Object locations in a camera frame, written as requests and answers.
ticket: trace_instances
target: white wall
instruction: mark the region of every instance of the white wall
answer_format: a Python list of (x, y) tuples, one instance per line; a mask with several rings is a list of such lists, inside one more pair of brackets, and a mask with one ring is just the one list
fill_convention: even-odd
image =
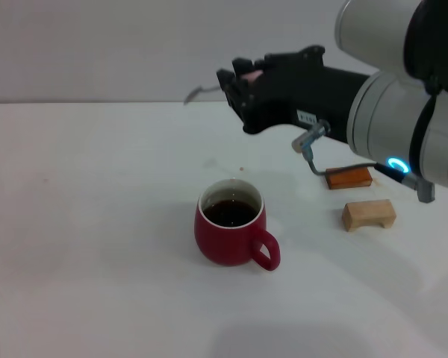
[(0, 101), (180, 101), (236, 56), (315, 43), (371, 72), (335, 46), (342, 2), (0, 0)]

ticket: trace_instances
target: wooden block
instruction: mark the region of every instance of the wooden block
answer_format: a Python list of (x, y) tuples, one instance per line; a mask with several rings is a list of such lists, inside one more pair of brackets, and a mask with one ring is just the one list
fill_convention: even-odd
[[(327, 169), (326, 172), (332, 173), (336, 169), (339, 168)], [(367, 168), (354, 169), (335, 175), (328, 174), (326, 180), (330, 190), (361, 188), (372, 185), (372, 176)]]
[(363, 201), (345, 205), (342, 219), (347, 231), (375, 224), (388, 229), (393, 226), (396, 213), (389, 200)]

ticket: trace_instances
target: blue indicator light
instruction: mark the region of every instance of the blue indicator light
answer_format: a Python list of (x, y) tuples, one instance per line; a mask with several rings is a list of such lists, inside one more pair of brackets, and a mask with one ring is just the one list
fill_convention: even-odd
[(393, 169), (404, 172), (405, 174), (410, 172), (410, 168), (408, 167), (408, 165), (403, 160), (400, 160), (398, 158), (390, 158), (388, 160), (388, 165)]

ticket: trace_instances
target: gray cable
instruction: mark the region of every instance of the gray cable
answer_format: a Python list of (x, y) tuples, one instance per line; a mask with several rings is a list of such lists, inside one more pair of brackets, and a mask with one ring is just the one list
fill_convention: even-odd
[(196, 97), (200, 94), (200, 93), (210, 93), (210, 92), (216, 92), (219, 91), (221, 89), (221, 86), (215, 86), (215, 87), (209, 87), (209, 88), (202, 88), (202, 86), (199, 86), (195, 89), (193, 89), (189, 95), (186, 96), (186, 98), (184, 99), (184, 105), (194, 101), (194, 99), (196, 99)]
[(318, 175), (319, 177), (325, 177), (326, 175), (330, 175), (330, 174), (332, 174), (332, 175), (340, 174), (340, 173), (348, 172), (348, 171), (354, 170), (354, 169), (374, 167), (375, 165), (376, 165), (376, 163), (362, 163), (362, 164), (356, 164), (354, 166), (346, 166), (344, 168), (340, 168), (340, 169), (337, 169), (337, 170), (332, 171), (332, 172), (319, 172), (315, 168), (314, 161), (313, 160), (309, 160), (308, 161), (308, 166), (311, 167), (311, 171), (315, 175)]

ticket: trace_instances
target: coffee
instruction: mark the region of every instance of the coffee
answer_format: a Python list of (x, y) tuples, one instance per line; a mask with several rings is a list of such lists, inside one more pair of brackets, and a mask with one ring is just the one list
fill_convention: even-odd
[(258, 215), (258, 211), (242, 201), (224, 200), (205, 209), (204, 215), (216, 225), (237, 227), (254, 220)]

